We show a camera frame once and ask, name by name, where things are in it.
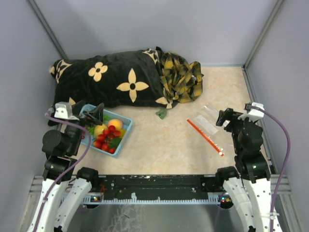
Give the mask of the red cherry tomato bunch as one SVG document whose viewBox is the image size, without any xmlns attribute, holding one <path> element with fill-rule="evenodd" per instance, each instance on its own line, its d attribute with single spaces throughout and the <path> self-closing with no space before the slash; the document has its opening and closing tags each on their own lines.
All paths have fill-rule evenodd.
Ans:
<svg viewBox="0 0 309 232">
<path fill-rule="evenodd" d="M 120 131 L 116 130 L 114 126 L 110 126 L 103 131 L 103 134 L 94 139 L 93 147 L 114 154 L 121 140 Z"/>
</svg>

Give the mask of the orange peach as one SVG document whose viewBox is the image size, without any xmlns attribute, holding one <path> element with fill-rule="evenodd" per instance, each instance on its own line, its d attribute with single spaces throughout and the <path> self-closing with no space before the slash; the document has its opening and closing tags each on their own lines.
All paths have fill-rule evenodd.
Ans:
<svg viewBox="0 0 309 232">
<path fill-rule="evenodd" d="M 108 127 L 114 126 L 116 130 L 121 130 L 123 128 L 123 122 L 119 119 L 111 119 L 108 122 Z"/>
</svg>

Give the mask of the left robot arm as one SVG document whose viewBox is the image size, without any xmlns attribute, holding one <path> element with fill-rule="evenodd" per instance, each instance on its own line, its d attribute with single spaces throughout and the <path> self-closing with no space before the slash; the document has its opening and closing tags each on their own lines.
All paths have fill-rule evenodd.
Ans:
<svg viewBox="0 0 309 232">
<path fill-rule="evenodd" d="M 89 135 L 86 126 L 103 123 L 104 104 L 78 114 L 85 101 L 76 104 L 58 102 L 47 110 L 45 117 L 50 121 L 65 124 L 66 129 L 49 130 L 42 139 L 42 151 L 46 154 L 41 195 L 29 232 L 66 232 L 82 199 L 88 192 L 100 187 L 98 171 L 81 168 L 73 185 L 70 185 L 75 166 L 82 160 L 75 159 L 82 135 Z"/>
</svg>

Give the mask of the light blue plastic basket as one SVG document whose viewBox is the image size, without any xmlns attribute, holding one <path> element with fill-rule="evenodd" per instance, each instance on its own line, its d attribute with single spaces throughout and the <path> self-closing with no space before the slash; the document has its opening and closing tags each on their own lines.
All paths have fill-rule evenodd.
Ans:
<svg viewBox="0 0 309 232">
<path fill-rule="evenodd" d="M 120 121 L 122 121 L 123 126 L 121 129 L 121 135 L 120 137 L 115 137 L 111 140 L 110 145 L 112 146 L 111 148 L 115 148 L 114 153 L 109 153 L 108 151 L 104 151 L 101 148 L 96 148 L 95 146 L 93 146 L 94 141 L 96 140 L 94 138 L 94 132 L 90 133 L 90 138 L 91 138 L 91 144 L 90 147 L 91 149 L 98 151 L 102 154 L 105 155 L 109 155 L 111 157 L 117 158 L 121 152 L 121 150 L 123 149 L 123 146 L 125 144 L 125 142 L 127 141 L 131 131 L 132 131 L 132 126 L 133 126 L 133 120 L 127 117 L 124 117 L 122 115 L 116 114 L 114 112 L 108 111 L 106 109 L 103 110 L 103 116 L 107 117 L 109 120 L 104 120 L 104 122 L 108 123 L 109 121 L 111 121 L 112 119 L 118 119 Z"/>
</svg>

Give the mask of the yellow lemon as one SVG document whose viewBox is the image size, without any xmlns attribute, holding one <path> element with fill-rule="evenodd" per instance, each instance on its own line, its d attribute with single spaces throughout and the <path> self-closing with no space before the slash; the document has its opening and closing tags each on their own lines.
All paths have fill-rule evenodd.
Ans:
<svg viewBox="0 0 309 232">
<path fill-rule="evenodd" d="M 94 134 L 93 137 L 96 139 L 100 134 L 103 134 L 103 131 L 107 129 L 108 127 L 105 124 L 102 125 L 96 125 L 94 127 Z"/>
</svg>

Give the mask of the yellow pepper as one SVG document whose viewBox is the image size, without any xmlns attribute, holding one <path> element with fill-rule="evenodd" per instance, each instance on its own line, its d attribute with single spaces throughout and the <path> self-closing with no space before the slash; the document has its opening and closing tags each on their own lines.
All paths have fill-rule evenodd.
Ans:
<svg viewBox="0 0 309 232">
<path fill-rule="evenodd" d="M 123 138 L 123 136 L 125 135 L 126 130 L 125 129 L 121 129 L 120 130 L 120 138 Z"/>
</svg>

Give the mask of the clear zip bag orange zipper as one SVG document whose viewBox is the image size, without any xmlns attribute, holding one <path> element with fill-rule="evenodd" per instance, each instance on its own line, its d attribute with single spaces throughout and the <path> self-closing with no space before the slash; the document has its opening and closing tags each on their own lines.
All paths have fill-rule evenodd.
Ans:
<svg viewBox="0 0 309 232">
<path fill-rule="evenodd" d="M 234 155 L 233 143 L 230 135 L 222 126 L 216 126 L 219 112 L 211 104 L 207 103 L 201 109 L 191 114 L 187 122 L 204 138 L 219 156 Z"/>
</svg>

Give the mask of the yellow plaid shirt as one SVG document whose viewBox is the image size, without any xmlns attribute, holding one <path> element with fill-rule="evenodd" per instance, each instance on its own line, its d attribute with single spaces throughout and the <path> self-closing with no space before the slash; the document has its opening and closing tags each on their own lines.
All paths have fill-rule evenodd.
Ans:
<svg viewBox="0 0 309 232">
<path fill-rule="evenodd" d="M 179 103 L 195 101 L 203 93 L 203 74 L 197 61 L 188 63 L 182 56 L 167 52 L 161 60 L 163 95 Z"/>
</svg>

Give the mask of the green lettuce leaf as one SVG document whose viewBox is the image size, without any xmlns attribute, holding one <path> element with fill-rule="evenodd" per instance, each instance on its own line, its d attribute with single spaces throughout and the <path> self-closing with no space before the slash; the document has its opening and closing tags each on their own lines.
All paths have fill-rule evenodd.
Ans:
<svg viewBox="0 0 309 232">
<path fill-rule="evenodd" d="M 108 122 L 110 119 L 111 119 L 111 118 L 110 118 L 109 116 L 104 116 L 103 122 L 106 123 L 106 122 Z M 91 135 L 94 134 L 94 127 L 95 127 L 95 126 L 96 126 L 96 125 L 93 125 L 93 126 L 90 126 L 90 127 L 87 128 L 88 131 L 89 131 L 89 133 L 90 133 Z"/>
</svg>

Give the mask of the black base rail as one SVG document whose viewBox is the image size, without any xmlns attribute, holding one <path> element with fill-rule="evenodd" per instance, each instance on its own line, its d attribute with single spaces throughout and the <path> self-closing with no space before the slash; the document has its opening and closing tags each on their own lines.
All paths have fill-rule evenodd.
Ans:
<svg viewBox="0 0 309 232">
<path fill-rule="evenodd" d="M 100 175 L 90 190 L 103 200 L 207 200 L 224 188 L 215 175 Z"/>
</svg>

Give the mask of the black floral pillow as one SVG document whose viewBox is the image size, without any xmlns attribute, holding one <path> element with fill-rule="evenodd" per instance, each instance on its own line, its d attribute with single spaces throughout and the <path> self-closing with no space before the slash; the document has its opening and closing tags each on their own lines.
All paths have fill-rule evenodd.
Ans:
<svg viewBox="0 0 309 232">
<path fill-rule="evenodd" d="M 54 103 L 80 101 L 172 109 L 176 101 L 167 97 L 161 83 L 160 47 L 97 55 L 87 59 L 59 59 L 49 73 L 56 81 Z"/>
</svg>

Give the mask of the small green fabric leaf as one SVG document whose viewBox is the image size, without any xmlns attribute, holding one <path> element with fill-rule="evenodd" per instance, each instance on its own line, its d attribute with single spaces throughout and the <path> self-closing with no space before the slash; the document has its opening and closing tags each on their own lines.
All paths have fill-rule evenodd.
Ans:
<svg viewBox="0 0 309 232">
<path fill-rule="evenodd" d="M 163 120 L 167 116 L 167 109 L 161 108 L 159 111 L 155 113 L 161 120 Z"/>
</svg>

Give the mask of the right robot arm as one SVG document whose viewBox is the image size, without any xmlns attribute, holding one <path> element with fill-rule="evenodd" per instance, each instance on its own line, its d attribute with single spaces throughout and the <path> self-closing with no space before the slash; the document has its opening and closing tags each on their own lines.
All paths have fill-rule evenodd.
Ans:
<svg viewBox="0 0 309 232">
<path fill-rule="evenodd" d="M 231 108 L 221 110 L 217 126 L 228 124 L 224 130 L 231 133 L 235 166 L 220 168 L 216 173 L 216 187 L 228 193 L 245 232 L 282 231 L 278 214 L 271 209 L 271 175 L 268 162 L 261 152 L 263 129 L 257 121 L 263 114 L 246 106 L 242 114 Z"/>
</svg>

